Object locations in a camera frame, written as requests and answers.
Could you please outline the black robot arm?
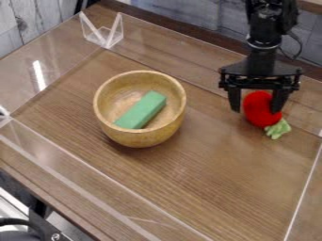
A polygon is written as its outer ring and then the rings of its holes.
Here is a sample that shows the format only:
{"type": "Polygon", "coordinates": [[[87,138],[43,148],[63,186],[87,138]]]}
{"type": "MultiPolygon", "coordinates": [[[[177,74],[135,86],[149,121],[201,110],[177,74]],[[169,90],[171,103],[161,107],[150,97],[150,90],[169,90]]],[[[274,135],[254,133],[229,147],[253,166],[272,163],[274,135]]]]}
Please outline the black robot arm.
{"type": "Polygon", "coordinates": [[[272,91],[269,110],[273,114],[284,109],[290,94],[300,89],[304,70],[277,59],[277,50],[285,35],[298,24],[297,0],[246,0],[248,57],[219,69],[219,88],[227,92],[233,111],[242,106],[242,90],[272,91]]]}

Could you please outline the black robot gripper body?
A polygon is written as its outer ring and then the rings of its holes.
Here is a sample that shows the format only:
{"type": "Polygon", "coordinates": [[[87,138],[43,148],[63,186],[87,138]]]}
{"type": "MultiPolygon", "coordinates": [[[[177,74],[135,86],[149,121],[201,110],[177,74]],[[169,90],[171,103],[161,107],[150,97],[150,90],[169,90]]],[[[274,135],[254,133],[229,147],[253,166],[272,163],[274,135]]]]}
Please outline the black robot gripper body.
{"type": "Polygon", "coordinates": [[[240,89],[300,89],[300,78],[304,70],[278,60],[273,62],[252,62],[245,59],[219,70],[219,88],[240,89]]]}

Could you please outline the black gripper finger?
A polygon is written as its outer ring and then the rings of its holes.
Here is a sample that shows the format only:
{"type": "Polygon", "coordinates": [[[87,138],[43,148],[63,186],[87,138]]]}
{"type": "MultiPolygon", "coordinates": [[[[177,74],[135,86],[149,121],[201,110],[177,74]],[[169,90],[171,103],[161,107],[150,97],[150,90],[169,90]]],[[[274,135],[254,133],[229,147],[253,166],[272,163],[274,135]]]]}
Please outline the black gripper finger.
{"type": "Polygon", "coordinates": [[[227,91],[227,98],[231,110],[236,112],[241,112],[242,90],[240,88],[230,88],[227,91]]]}
{"type": "Polygon", "coordinates": [[[286,89],[276,89],[272,94],[270,112],[278,113],[290,97],[290,92],[286,89]]]}

